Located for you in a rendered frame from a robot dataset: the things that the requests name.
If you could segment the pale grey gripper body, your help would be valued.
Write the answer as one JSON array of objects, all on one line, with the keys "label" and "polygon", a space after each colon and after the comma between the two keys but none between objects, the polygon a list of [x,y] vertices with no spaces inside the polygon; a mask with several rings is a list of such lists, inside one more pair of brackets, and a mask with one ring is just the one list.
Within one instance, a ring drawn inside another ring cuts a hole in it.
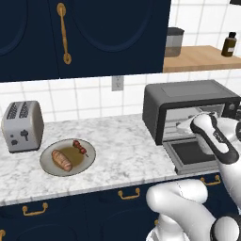
[{"label": "pale grey gripper body", "polygon": [[190,119],[188,119],[188,120],[185,120],[185,121],[183,121],[183,122],[180,122],[180,123],[176,126],[177,131],[178,131],[179,133],[191,133],[192,130],[191,130],[191,128],[190,128],[190,124],[191,124],[191,122],[192,122],[193,120],[194,120],[194,117],[192,117],[192,118],[190,118]]}]

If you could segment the toaster oven door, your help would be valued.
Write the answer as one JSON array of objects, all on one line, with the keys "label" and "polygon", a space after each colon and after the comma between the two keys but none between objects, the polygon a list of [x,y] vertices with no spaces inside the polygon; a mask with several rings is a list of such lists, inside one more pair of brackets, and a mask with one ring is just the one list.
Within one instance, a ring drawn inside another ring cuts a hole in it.
[{"label": "toaster oven door", "polygon": [[163,143],[178,175],[217,170],[217,160],[203,153],[195,138],[171,140]]}]

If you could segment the dark grey toaster oven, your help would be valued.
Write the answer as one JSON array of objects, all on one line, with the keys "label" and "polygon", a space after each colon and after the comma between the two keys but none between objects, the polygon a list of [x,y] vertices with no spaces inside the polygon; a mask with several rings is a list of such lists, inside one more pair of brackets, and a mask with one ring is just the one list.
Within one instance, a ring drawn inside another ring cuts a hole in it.
[{"label": "dark grey toaster oven", "polygon": [[[193,138],[179,133],[176,125],[201,112],[216,112],[234,119],[241,97],[216,80],[149,84],[144,89],[142,119],[156,145],[164,141]],[[229,105],[235,104],[235,110]]]}]

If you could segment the red kebab skewer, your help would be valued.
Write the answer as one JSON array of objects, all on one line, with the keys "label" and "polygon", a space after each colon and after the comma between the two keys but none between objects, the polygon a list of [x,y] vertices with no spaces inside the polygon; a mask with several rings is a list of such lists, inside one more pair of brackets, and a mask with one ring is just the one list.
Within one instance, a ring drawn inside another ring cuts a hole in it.
[{"label": "red kebab skewer", "polygon": [[74,148],[76,148],[81,154],[88,156],[87,154],[87,150],[80,144],[80,142],[78,140],[74,140],[72,142],[72,145],[74,146]]}]

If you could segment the navy cupboard door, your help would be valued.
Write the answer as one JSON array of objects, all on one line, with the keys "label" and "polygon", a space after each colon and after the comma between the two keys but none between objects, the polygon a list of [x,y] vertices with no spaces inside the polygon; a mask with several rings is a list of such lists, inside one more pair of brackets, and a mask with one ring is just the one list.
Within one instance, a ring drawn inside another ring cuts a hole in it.
[{"label": "navy cupboard door", "polygon": [[[157,73],[163,69],[170,0],[48,0],[61,78]],[[58,3],[72,63],[63,61]]]},{"label": "navy cupboard door", "polygon": [[48,0],[0,0],[0,82],[57,78]]}]

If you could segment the brown baguette bread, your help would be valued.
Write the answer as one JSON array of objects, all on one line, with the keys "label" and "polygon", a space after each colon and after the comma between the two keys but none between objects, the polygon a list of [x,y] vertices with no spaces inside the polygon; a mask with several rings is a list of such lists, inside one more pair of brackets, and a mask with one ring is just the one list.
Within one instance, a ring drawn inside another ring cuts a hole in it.
[{"label": "brown baguette bread", "polygon": [[59,150],[53,150],[52,151],[52,158],[53,161],[63,170],[65,171],[71,171],[72,170],[72,163],[71,161],[66,157],[64,153],[62,153]]}]

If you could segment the silver toaster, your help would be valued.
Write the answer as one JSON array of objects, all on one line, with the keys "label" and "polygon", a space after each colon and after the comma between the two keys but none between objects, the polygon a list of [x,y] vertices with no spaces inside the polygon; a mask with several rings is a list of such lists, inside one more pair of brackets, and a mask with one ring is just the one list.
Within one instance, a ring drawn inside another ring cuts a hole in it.
[{"label": "silver toaster", "polygon": [[10,153],[38,150],[44,129],[39,102],[10,103],[2,119],[1,128]]}]

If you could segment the wooden shelf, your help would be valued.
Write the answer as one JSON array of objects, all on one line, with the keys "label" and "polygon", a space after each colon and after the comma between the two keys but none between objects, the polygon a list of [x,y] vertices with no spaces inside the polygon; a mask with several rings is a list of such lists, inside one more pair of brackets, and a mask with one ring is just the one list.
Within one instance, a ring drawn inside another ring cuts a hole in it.
[{"label": "wooden shelf", "polygon": [[176,57],[165,57],[163,72],[201,72],[241,69],[241,58],[225,57],[210,45],[184,46]]}]

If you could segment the navy drawer front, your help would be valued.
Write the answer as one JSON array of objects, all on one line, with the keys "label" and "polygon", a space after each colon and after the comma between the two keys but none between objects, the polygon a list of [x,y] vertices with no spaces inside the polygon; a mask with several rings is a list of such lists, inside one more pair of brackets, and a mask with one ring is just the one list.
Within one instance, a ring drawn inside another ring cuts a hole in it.
[{"label": "navy drawer front", "polygon": [[215,218],[239,214],[238,208],[228,194],[219,172],[195,176],[195,179],[201,180],[206,185],[208,198],[204,206]]},{"label": "navy drawer front", "polygon": [[[89,241],[146,241],[158,214],[150,209],[146,194],[152,184],[119,187],[85,195]],[[118,196],[133,195],[140,188],[138,199],[123,201]]]},{"label": "navy drawer front", "polygon": [[[30,212],[49,207],[39,216],[25,217],[22,207]],[[2,241],[88,241],[88,225],[83,198],[75,196],[33,201],[0,207]]]}]

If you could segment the grey canister with dark lid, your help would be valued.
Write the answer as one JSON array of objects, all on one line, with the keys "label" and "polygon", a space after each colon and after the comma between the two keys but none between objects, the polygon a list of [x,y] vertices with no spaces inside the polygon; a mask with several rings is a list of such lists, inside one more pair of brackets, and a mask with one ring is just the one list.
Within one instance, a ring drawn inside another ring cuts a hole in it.
[{"label": "grey canister with dark lid", "polygon": [[168,28],[165,57],[177,57],[181,53],[184,32],[179,27]]}]

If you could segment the dark brown bottle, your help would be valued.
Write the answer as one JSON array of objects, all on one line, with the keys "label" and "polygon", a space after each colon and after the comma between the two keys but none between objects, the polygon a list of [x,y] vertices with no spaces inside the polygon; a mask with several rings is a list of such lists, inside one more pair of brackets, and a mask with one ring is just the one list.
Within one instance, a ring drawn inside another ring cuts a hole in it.
[{"label": "dark brown bottle", "polygon": [[236,45],[236,33],[230,32],[229,36],[224,41],[221,54],[226,57],[232,56],[235,45]]}]

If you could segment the grey round plate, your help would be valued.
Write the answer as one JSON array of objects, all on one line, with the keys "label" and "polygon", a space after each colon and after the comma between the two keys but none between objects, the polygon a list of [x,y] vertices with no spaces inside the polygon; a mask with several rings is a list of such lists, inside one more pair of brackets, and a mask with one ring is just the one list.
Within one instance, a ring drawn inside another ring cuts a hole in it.
[{"label": "grey round plate", "polygon": [[[72,142],[75,139],[78,140],[80,144],[87,150],[88,156],[81,154],[76,148],[74,148]],[[53,161],[53,150],[59,150],[66,155],[66,157],[72,163],[71,171],[65,171],[61,169]],[[48,148],[46,148],[40,156],[40,165],[45,172],[51,175],[60,177],[72,176],[88,169],[93,164],[95,157],[96,151],[89,142],[83,139],[68,138],[55,142],[51,144]]]}]

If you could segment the grey wall outlet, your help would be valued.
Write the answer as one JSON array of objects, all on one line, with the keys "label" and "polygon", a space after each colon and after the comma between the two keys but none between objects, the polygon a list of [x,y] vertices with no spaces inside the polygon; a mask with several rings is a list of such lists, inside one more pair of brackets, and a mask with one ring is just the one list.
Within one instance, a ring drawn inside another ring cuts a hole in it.
[{"label": "grey wall outlet", "polygon": [[112,77],[112,90],[113,91],[123,91],[124,76],[115,75]]}]

